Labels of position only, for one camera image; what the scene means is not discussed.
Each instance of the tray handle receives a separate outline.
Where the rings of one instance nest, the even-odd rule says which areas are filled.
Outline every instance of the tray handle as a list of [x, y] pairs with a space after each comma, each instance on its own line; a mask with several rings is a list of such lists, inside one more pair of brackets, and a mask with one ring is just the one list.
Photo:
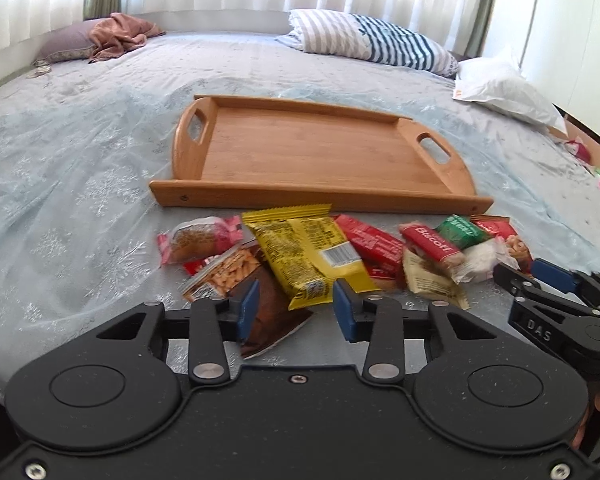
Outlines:
[[[173, 136], [171, 171], [174, 179], [199, 180], [202, 177], [217, 115], [218, 105], [210, 97], [196, 99], [184, 110]], [[202, 123], [200, 136], [196, 140], [189, 135], [189, 125], [194, 116]]]
[[[410, 119], [398, 120], [398, 131], [420, 158], [431, 168], [449, 191], [460, 195], [475, 195], [474, 180], [464, 164], [462, 157], [451, 147], [444, 137], [432, 132], [420, 123]], [[449, 160], [443, 164], [436, 161], [420, 144], [424, 139], [431, 139], [445, 152]]]

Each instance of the pile of snacks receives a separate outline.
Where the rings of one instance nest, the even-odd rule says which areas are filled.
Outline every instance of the pile of snacks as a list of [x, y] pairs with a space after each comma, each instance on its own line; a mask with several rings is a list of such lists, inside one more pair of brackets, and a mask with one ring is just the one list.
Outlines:
[[451, 215], [435, 229], [409, 222], [398, 225], [400, 240], [329, 212], [329, 205], [307, 205], [184, 222], [158, 236], [161, 261], [183, 264], [192, 276], [183, 296], [192, 302], [239, 295], [252, 278], [259, 280], [260, 305], [242, 344], [244, 357], [300, 328], [312, 315], [305, 307], [329, 303], [338, 278], [356, 292], [408, 288], [467, 309], [463, 283], [491, 279], [500, 262], [528, 272], [532, 261], [506, 217]]

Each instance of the purple pillow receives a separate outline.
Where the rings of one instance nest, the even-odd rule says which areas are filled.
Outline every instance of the purple pillow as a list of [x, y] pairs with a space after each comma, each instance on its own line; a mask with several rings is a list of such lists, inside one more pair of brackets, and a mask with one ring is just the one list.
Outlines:
[[57, 63], [71, 59], [88, 59], [94, 47], [93, 42], [89, 39], [89, 33], [94, 25], [102, 20], [106, 20], [106, 18], [74, 23], [53, 31], [38, 52], [35, 61], [44, 60], [49, 63]]

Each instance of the green snack package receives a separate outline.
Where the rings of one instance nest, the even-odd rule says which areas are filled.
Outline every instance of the green snack package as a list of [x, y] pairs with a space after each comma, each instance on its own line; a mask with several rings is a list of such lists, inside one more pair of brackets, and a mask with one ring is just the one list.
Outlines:
[[458, 215], [451, 215], [436, 227], [436, 231], [460, 250], [480, 244], [491, 238], [488, 232]]

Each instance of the wooden tray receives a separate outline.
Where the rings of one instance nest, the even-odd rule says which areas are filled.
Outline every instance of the wooden tray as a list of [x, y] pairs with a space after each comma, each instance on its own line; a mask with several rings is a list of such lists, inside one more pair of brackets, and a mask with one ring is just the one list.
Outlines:
[[[203, 125], [197, 140], [194, 116]], [[420, 145], [427, 137], [449, 156], [445, 164]], [[195, 96], [171, 166], [173, 180], [149, 183], [163, 206], [473, 214], [493, 203], [475, 195], [448, 142], [410, 118], [282, 99]]]

